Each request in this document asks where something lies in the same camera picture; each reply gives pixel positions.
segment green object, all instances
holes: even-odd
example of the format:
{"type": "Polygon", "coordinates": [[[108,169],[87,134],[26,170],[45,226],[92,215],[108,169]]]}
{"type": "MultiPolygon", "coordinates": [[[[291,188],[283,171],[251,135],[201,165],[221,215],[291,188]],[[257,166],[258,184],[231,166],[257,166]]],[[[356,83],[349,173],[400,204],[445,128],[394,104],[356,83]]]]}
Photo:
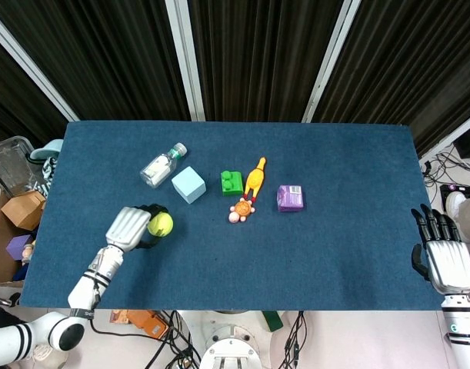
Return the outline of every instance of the green object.
{"type": "Polygon", "coordinates": [[[223,196],[243,193],[242,173],[239,171],[223,171],[221,173],[223,196]]]}
{"type": "Polygon", "coordinates": [[[271,332],[277,331],[282,328],[282,320],[277,311],[263,311],[265,321],[267,322],[268,329],[271,332]]]}

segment black curtain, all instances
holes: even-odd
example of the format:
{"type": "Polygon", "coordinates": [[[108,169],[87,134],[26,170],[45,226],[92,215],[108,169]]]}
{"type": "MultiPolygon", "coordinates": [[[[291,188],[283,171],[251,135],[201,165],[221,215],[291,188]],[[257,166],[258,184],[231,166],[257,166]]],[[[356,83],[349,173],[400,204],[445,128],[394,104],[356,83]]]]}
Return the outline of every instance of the black curtain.
{"type": "Polygon", "coordinates": [[[411,127],[425,153],[470,117],[470,1],[363,0],[313,121],[411,127]]]}
{"type": "Polygon", "coordinates": [[[0,45],[0,141],[22,135],[35,146],[60,138],[67,121],[0,45]]]}
{"type": "Polygon", "coordinates": [[[205,117],[301,121],[342,0],[191,0],[205,117]]]}
{"type": "Polygon", "coordinates": [[[0,19],[80,119],[190,119],[164,1],[0,0],[0,19]]]}

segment orange toy figure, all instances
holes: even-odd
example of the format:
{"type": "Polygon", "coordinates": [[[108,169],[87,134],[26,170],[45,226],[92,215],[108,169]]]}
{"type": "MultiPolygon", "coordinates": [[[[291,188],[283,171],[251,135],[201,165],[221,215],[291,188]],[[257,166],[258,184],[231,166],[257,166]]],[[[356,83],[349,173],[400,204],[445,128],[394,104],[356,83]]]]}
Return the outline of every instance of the orange toy figure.
{"type": "Polygon", "coordinates": [[[255,203],[255,199],[257,198],[258,191],[260,191],[260,187],[262,186],[262,182],[264,181],[264,167],[265,167],[265,158],[262,157],[258,161],[257,168],[250,172],[247,177],[247,183],[245,185],[245,193],[243,197],[248,197],[248,193],[250,190],[253,190],[252,193],[252,203],[255,203]]]}

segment plastic water bottle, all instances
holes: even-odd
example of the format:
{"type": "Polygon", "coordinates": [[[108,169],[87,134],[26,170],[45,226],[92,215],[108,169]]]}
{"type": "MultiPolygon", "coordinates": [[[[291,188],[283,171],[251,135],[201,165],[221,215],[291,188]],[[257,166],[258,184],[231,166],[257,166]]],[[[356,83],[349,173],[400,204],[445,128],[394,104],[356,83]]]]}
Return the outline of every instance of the plastic water bottle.
{"type": "Polygon", "coordinates": [[[141,170],[145,183],[157,188],[176,168],[176,162],[187,154],[187,148],[180,142],[166,154],[160,154],[141,170]]]}

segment light blue cube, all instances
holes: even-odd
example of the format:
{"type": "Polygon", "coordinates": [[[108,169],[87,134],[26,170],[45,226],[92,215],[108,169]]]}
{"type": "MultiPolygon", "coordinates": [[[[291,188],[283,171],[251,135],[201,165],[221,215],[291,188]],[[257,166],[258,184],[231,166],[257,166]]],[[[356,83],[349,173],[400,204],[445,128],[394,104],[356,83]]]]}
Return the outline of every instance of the light blue cube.
{"type": "Polygon", "coordinates": [[[205,182],[192,167],[187,167],[172,179],[173,187],[189,204],[205,192],[205,182]]]}

